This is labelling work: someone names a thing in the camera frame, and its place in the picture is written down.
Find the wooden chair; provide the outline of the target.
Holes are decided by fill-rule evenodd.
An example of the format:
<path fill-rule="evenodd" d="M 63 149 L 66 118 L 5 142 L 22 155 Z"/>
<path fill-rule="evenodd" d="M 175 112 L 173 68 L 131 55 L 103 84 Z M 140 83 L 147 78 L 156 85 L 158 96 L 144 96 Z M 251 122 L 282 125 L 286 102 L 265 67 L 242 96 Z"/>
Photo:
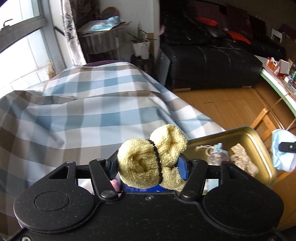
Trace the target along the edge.
<path fill-rule="evenodd" d="M 273 152 L 271 150 L 271 139 L 272 133 L 274 130 L 283 130 L 283 126 L 276 118 L 275 114 L 272 111 L 272 108 L 263 108 L 259 115 L 255 118 L 255 120 L 250 125 L 251 128 L 257 130 L 259 126 L 264 123 L 267 129 L 260 135 L 262 142 L 265 144 L 268 153 L 271 158 L 273 157 Z"/>

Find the beige knitted cloth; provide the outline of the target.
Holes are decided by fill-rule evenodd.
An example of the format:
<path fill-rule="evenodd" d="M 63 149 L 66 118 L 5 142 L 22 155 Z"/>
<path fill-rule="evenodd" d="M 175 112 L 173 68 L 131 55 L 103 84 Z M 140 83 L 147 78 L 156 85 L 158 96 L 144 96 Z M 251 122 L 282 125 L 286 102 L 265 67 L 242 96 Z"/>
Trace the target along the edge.
<path fill-rule="evenodd" d="M 241 170 L 245 171 L 252 177 L 255 177 L 255 175 L 259 172 L 259 169 L 252 162 L 245 148 L 240 143 L 237 143 L 236 145 L 231 147 L 230 150 L 232 153 L 230 155 L 230 161 L 233 162 Z"/>

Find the dark plant stool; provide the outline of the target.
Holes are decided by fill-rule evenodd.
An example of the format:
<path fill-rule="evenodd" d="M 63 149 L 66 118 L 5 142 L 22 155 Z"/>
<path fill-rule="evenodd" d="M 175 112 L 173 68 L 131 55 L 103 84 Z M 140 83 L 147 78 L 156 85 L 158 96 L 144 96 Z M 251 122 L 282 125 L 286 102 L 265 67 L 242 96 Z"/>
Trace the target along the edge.
<path fill-rule="evenodd" d="M 153 75 L 154 73 L 154 56 L 152 53 L 149 54 L 148 59 L 142 59 L 141 57 L 135 56 L 132 54 L 130 58 L 130 62 L 137 66 L 142 71 L 146 72 L 149 75 Z"/>

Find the grey round side table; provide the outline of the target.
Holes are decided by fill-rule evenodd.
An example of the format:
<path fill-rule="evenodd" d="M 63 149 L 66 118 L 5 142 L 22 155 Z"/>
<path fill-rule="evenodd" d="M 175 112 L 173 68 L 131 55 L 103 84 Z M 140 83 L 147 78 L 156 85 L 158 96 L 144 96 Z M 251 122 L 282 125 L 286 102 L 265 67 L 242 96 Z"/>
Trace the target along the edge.
<path fill-rule="evenodd" d="M 125 28 L 130 22 L 121 22 L 106 30 L 94 30 L 102 21 L 89 21 L 77 30 L 78 39 L 87 63 L 95 55 L 108 53 L 112 59 L 120 60 L 120 47 L 128 43 Z"/>

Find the black leather sofa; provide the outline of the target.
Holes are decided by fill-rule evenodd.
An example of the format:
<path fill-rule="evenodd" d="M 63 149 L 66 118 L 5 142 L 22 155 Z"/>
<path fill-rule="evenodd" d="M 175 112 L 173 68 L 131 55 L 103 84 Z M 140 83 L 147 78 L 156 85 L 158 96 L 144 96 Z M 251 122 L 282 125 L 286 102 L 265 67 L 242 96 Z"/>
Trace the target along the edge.
<path fill-rule="evenodd" d="M 231 4 L 160 1 L 160 48 L 169 59 L 166 86 L 176 89 L 253 86 L 262 71 L 255 57 L 285 59 L 263 20 Z M 242 34 L 251 44 L 226 33 Z"/>

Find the light blue face mask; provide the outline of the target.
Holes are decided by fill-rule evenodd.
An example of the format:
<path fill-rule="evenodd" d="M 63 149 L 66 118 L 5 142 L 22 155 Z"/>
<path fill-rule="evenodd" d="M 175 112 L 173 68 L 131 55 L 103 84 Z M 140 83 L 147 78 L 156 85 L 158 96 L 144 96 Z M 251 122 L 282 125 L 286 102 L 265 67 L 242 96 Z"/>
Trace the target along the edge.
<path fill-rule="evenodd" d="M 279 151 L 278 146 L 281 142 L 294 143 L 295 135 L 287 130 L 273 131 L 271 140 L 273 166 L 281 171 L 292 172 L 295 169 L 295 153 Z"/>

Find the patterned curtain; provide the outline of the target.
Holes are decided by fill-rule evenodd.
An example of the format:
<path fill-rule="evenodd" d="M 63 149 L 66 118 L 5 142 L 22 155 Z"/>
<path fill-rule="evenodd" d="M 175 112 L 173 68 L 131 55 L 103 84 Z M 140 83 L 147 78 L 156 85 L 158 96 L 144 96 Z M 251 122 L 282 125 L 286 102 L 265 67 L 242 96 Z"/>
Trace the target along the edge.
<path fill-rule="evenodd" d="M 63 31 L 66 37 L 68 53 L 71 62 L 73 65 L 85 65 L 86 60 L 84 58 L 82 48 L 78 39 L 70 1 L 61 1 L 61 11 Z"/>

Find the pink cloth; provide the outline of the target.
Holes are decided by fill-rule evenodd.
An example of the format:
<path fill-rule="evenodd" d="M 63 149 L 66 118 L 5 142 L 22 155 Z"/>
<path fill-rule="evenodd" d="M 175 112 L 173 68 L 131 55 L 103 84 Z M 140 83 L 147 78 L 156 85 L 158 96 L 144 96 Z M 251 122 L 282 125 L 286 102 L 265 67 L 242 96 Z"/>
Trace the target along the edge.
<path fill-rule="evenodd" d="M 110 180 L 110 183 L 114 187 L 118 196 L 120 197 L 121 196 L 121 180 L 120 179 L 113 179 L 113 180 Z"/>

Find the mesh potpourri sachet bag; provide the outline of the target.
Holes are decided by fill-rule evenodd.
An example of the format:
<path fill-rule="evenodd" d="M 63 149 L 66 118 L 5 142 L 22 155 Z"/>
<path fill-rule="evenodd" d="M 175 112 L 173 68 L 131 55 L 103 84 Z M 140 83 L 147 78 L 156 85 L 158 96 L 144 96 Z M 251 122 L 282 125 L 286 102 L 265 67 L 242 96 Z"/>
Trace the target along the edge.
<path fill-rule="evenodd" d="M 222 143 L 211 145 L 199 145 L 195 150 L 204 150 L 209 165 L 220 166 L 222 162 L 229 162 L 230 157 L 226 150 L 223 149 Z"/>

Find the red cushion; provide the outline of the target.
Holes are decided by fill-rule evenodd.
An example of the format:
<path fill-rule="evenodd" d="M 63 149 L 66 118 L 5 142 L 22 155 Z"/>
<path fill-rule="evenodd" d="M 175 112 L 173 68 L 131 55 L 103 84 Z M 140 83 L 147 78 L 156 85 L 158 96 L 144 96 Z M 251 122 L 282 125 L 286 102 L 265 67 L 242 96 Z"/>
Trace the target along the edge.
<path fill-rule="evenodd" d="M 234 41 L 241 41 L 245 42 L 246 44 L 251 44 L 250 40 L 248 40 L 246 37 L 244 37 L 242 34 L 234 32 L 234 31 L 227 31 L 226 32 Z"/>

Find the plaid checkered cloth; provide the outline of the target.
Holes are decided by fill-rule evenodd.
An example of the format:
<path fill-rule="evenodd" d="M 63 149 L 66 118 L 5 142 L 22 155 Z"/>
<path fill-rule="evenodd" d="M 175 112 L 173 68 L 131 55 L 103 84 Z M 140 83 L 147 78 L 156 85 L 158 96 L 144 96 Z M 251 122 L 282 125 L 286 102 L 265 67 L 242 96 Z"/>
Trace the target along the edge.
<path fill-rule="evenodd" d="M 65 161 L 107 158 L 130 138 L 177 125 L 191 140 L 222 127 L 127 62 L 74 66 L 1 98 L 1 215 Z"/>

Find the white potted plant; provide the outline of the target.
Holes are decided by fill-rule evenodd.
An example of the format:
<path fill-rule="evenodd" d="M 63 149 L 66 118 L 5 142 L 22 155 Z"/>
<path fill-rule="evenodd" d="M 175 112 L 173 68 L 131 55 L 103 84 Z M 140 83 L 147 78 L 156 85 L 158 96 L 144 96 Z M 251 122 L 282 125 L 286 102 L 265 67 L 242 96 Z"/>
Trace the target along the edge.
<path fill-rule="evenodd" d="M 135 57 L 140 57 L 142 60 L 149 59 L 151 41 L 155 41 L 154 33 L 149 33 L 142 29 L 142 24 L 139 21 L 137 24 L 137 32 L 132 34 L 127 32 L 131 37 L 132 47 Z"/>

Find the green edged desk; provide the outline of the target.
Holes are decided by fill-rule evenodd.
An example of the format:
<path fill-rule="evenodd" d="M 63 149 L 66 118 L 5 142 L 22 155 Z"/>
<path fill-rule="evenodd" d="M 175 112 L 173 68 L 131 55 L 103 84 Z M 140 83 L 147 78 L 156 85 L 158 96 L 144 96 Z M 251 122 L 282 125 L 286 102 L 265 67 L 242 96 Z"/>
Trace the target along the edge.
<path fill-rule="evenodd" d="M 273 88 L 273 90 L 282 98 L 290 111 L 295 115 L 295 89 L 292 85 L 277 77 L 272 70 L 266 66 L 267 58 L 256 56 L 262 63 L 262 71 L 260 76 Z"/>

